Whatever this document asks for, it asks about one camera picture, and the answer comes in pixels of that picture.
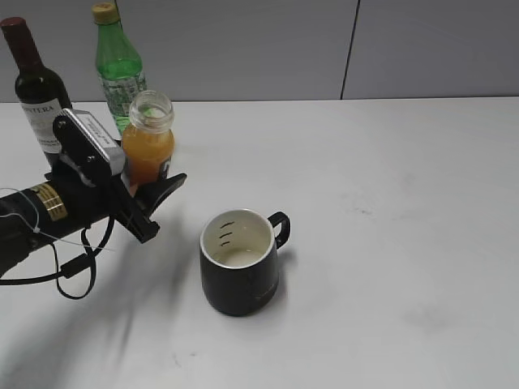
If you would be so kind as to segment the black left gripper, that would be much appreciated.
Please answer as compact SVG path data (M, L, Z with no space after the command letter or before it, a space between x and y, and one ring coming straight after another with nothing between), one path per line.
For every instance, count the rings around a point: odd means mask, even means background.
M109 214L140 243L148 242L158 233L158 223L150 221L146 215L155 210L187 179L185 173L150 182L140 186L132 198L125 187L121 175L112 176L107 184Z

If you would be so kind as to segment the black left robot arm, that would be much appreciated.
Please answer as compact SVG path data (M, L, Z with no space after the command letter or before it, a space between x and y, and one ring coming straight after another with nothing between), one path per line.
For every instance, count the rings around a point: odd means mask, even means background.
M151 215L187 179L185 173L141 186L130 195L120 177L87 186L71 175L49 179L1 198L1 274L44 246L105 218L119 223L139 242L153 239L159 224Z

